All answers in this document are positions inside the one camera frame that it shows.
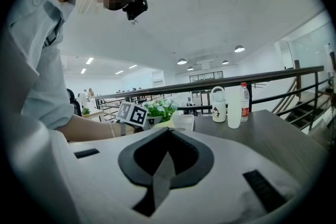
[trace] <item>recessed light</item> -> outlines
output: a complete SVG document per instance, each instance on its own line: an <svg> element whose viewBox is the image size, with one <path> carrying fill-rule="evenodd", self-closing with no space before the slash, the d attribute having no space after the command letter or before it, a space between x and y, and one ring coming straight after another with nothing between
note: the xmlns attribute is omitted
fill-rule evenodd
<svg viewBox="0 0 336 224"><path fill-rule="evenodd" d="M245 50L245 48L244 48L243 46L241 46L241 45L238 45L238 46L235 48L235 52L241 52L241 51L243 51L243 50Z"/></svg>
<svg viewBox="0 0 336 224"><path fill-rule="evenodd" d="M86 62L87 65L91 64L91 62L93 61L94 58L89 58L89 60Z"/></svg>
<svg viewBox="0 0 336 224"><path fill-rule="evenodd" d="M184 65L185 63L187 63L187 61L184 58L181 58L180 60L177 61L178 65Z"/></svg>

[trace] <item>staircase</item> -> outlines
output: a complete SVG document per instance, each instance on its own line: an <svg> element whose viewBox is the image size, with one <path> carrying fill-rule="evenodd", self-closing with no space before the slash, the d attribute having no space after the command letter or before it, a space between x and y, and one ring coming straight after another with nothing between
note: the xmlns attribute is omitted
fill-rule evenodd
<svg viewBox="0 0 336 224"><path fill-rule="evenodd" d="M313 109L314 109L314 107L312 105L305 104L305 105L293 110L288 115L288 117L286 118L286 121L288 121L289 123L291 123L292 125L294 125L298 129L303 130L313 120L313 118L312 118L312 110ZM323 113L324 113L324 109L317 108L316 111L315 111L314 118L315 119L318 118Z"/></svg>

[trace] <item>desk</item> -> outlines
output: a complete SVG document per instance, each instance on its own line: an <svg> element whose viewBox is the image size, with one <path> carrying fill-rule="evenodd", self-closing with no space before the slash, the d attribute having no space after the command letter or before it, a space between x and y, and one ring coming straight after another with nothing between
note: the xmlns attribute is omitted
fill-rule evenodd
<svg viewBox="0 0 336 224"><path fill-rule="evenodd" d="M327 151L299 129L267 110L249 114L247 122L231 129L227 120L195 117L194 131L244 144L289 172L300 184L309 183L328 157Z"/></svg>
<svg viewBox="0 0 336 224"><path fill-rule="evenodd" d="M83 118L86 119L92 119L95 117L99 117L101 122L104 122L104 112L102 110L99 109L90 109L90 114L86 114L86 115L82 115Z"/></svg>

